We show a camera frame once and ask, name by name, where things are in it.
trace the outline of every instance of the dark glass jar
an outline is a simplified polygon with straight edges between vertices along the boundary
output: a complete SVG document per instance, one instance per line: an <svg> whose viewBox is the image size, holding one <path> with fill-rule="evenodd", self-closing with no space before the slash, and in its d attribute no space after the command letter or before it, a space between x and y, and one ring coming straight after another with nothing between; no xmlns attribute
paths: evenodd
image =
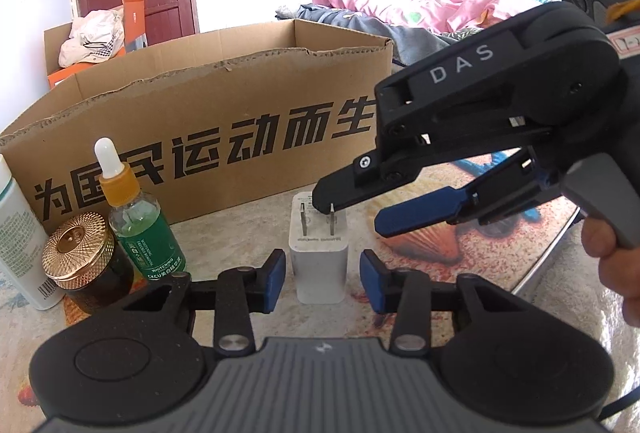
<svg viewBox="0 0 640 433"><path fill-rule="evenodd" d="M44 246L42 266L87 314L126 296L133 283L133 265L98 213L60 225Z"/></svg>

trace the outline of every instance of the white letter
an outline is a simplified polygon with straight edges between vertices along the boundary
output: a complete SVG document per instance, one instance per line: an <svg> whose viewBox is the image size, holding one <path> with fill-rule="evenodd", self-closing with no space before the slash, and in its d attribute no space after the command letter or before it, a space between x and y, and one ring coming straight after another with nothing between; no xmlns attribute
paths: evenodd
<svg viewBox="0 0 640 433"><path fill-rule="evenodd" d="M467 61L465 58L461 58L460 56L456 58L456 72L460 72L460 70L462 70L464 67L472 67L472 66L473 65L469 63L469 61Z"/></svg>
<svg viewBox="0 0 640 433"><path fill-rule="evenodd" d="M487 61L494 57L494 52L488 48L487 45L480 45L480 47L476 49L476 54L484 56L483 58L480 58L481 61Z"/></svg>
<svg viewBox="0 0 640 433"><path fill-rule="evenodd" d="M436 76L436 72L440 71L440 73L442 73L442 76L437 77ZM447 71L444 70L444 67L436 67L436 68L432 68L430 70L431 72L431 77L433 78L433 82L434 83L440 83L441 81L443 81L446 77L447 77Z"/></svg>

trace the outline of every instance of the gray blanket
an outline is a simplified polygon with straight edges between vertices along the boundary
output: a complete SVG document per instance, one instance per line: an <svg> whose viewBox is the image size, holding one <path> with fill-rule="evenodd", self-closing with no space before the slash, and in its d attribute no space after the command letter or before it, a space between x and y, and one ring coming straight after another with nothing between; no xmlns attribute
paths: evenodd
<svg viewBox="0 0 640 433"><path fill-rule="evenodd" d="M315 4L300 6L295 13L280 9L276 12L276 18L281 20L300 18L391 38L395 44L394 58L403 65L411 65L457 41L455 38L447 36L436 36L424 28L387 25L377 18L366 16L361 12L353 12L349 9L331 9Z"/></svg>

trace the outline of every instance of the orange box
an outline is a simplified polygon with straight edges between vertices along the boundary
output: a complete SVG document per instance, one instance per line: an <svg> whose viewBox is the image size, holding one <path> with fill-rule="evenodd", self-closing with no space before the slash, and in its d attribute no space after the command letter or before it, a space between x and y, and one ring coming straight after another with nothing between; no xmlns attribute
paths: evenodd
<svg viewBox="0 0 640 433"><path fill-rule="evenodd" d="M127 52L132 52L139 48L146 47L145 33L145 0L122 0L123 24L124 24L124 47L121 48L114 57L122 56ZM94 67L100 63L75 63L71 67L60 68L58 56L60 47L69 38L71 33L71 23L65 23L47 29L44 32L44 54L47 62L47 79L49 89L52 89L60 81L69 76Z"/></svg>

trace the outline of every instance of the dropper bottle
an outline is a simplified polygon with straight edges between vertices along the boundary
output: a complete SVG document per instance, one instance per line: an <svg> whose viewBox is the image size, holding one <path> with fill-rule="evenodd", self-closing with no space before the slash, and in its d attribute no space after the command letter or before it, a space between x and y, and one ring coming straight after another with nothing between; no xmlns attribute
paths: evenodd
<svg viewBox="0 0 640 433"><path fill-rule="evenodd" d="M184 255L158 200L140 189L133 170L120 161L111 139L98 139L94 151L102 168L98 180L113 208L109 224L131 261L147 279L184 270Z"/></svg>

